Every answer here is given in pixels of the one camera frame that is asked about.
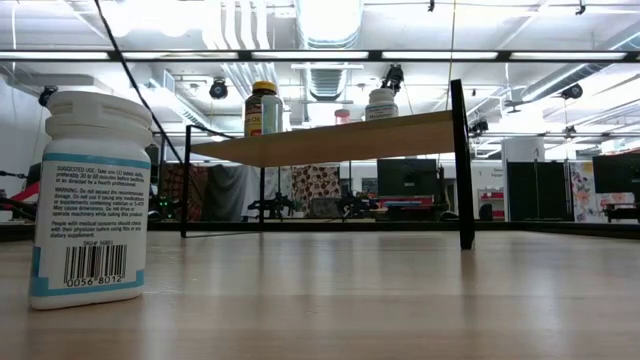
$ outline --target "white wall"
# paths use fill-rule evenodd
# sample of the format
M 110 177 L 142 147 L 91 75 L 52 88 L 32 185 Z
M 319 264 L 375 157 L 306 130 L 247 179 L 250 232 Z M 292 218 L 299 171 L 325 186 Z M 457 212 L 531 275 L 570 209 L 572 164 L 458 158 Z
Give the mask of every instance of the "white wall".
M 29 167 L 42 158 L 42 151 L 50 138 L 44 133 L 44 122 L 49 111 L 38 104 L 38 99 L 16 90 L 0 78 L 0 169 L 26 174 Z M 25 180 L 0 176 L 0 189 L 8 197 L 20 192 Z M 0 211 L 0 221 L 11 214 Z

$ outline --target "barcode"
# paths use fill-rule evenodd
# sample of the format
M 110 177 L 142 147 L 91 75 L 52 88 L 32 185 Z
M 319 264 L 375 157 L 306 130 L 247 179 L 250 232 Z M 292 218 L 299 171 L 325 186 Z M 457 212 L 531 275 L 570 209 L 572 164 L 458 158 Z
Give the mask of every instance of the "barcode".
M 126 275 L 127 245 L 68 246 L 64 282 Z

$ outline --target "wooden shelf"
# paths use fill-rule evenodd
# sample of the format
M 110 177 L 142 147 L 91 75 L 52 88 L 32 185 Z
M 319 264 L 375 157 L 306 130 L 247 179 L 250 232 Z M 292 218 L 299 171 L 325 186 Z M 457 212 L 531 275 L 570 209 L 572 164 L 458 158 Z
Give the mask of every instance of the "wooden shelf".
M 195 154 L 257 167 L 453 152 L 451 111 L 193 145 Z

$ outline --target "wooden table surface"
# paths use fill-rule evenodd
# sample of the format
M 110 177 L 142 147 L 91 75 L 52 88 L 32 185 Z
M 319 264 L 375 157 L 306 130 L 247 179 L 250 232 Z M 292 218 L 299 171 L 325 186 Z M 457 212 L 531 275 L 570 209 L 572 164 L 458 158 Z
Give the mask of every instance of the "wooden table surface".
M 27 305 L 0 244 L 0 359 L 640 358 L 640 243 L 520 232 L 150 233 L 142 297 Z

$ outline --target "security camera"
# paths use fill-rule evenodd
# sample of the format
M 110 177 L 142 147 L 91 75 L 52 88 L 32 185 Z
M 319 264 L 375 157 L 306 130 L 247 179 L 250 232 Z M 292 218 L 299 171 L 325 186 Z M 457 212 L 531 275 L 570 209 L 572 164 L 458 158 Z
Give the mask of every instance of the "security camera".
M 582 86 L 579 84 L 572 85 L 566 88 L 564 91 L 560 93 L 560 97 L 563 99 L 579 99 L 582 96 L 583 90 Z
M 212 99 L 221 100 L 227 97 L 229 91 L 227 90 L 227 85 L 225 85 L 224 78 L 215 78 L 213 79 L 213 85 L 209 89 L 209 95 L 211 95 Z
M 51 95 L 58 91 L 58 87 L 55 85 L 47 85 L 44 87 L 44 91 L 40 93 L 38 97 L 38 104 L 42 107 L 47 107 L 47 103 L 49 103 L 49 98 Z

